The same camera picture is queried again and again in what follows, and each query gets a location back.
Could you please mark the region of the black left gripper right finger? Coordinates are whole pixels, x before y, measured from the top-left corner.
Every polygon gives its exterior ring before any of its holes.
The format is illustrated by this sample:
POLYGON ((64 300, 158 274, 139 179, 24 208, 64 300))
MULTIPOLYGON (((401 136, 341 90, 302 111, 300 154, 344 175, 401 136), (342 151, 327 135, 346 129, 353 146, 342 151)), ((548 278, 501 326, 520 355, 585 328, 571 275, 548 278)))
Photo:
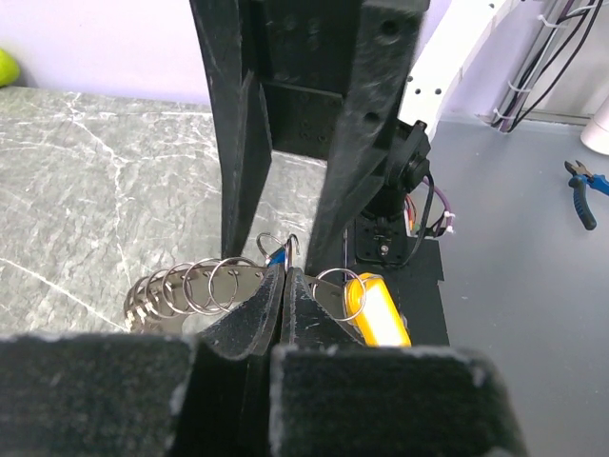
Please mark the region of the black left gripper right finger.
POLYGON ((496 367, 463 348, 368 348, 286 278, 270 358, 274 456, 522 456, 526 443, 496 367))

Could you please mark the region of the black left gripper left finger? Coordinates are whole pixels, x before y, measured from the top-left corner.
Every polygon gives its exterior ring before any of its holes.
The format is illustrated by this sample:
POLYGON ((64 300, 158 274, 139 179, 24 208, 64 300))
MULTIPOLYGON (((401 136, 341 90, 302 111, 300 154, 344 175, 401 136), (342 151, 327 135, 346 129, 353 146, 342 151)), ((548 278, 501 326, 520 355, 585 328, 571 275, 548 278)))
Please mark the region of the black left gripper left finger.
POLYGON ((192 335, 1 341, 5 456, 266 456, 269 352, 285 275, 192 335))

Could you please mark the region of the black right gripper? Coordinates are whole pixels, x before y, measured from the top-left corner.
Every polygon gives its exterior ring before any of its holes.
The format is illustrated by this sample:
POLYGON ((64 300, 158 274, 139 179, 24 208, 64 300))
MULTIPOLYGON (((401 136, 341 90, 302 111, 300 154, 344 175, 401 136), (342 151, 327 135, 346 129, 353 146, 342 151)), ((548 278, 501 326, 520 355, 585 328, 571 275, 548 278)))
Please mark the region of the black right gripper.
POLYGON ((221 166, 221 253, 243 253, 273 150, 328 158, 305 262, 317 274, 383 186, 373 172, 390 149, 429 3, 201 0, 190 8, 221 166))

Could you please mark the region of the yellow key tag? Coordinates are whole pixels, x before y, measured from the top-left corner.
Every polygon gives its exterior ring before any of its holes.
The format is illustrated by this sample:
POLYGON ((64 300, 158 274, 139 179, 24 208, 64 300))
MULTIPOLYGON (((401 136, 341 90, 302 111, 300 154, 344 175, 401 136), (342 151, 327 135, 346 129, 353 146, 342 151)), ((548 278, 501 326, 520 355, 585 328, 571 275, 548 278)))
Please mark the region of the yellow key tag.
POLYGON ((367 346, 412 346, 406 321, 380 274, 330 268, 315 277, 310 289, 330 317, 353 330, 367 346))

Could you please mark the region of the metal disc with key rings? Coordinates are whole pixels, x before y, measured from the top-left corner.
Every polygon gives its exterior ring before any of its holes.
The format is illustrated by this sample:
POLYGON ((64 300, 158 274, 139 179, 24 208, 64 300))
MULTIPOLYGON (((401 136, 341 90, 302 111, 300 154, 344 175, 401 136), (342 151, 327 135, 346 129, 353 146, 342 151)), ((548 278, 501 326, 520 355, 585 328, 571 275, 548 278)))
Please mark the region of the metal disc with key rings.
POLYGON ((282 242, 268 232, 256 238, 264 261, 204 258, 159 268, 138 279, 127 293, 123 311, 132 333, 199 333, 228 316, 258 291, 269 255, 286 249, 286 269, 300 253, 296 235, 282 242))

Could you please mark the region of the blue key tag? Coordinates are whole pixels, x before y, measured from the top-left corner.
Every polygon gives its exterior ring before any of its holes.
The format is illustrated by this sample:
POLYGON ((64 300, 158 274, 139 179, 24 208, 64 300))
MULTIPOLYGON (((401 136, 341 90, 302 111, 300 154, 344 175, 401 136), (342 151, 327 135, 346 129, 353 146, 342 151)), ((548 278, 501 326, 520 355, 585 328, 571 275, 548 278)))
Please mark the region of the blue key tag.
POLYGON ((286 249, 278 248, 269 255, 266 264, 268 266, 272 266, 272 265, 285 266, 285 262, 286 262, 286 249))

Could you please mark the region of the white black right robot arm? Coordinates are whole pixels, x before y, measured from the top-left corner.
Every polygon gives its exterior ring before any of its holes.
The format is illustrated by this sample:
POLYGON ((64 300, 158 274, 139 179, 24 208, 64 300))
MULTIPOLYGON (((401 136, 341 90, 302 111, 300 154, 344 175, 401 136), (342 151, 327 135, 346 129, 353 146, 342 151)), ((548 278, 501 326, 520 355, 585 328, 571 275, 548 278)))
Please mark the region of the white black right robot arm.
POLYGON ((243 252, 273 151, 325 161, 305 268, 362 214, 403 216, 453 91, 513 1, 194 1, 222 173, 221 252, 243 252))

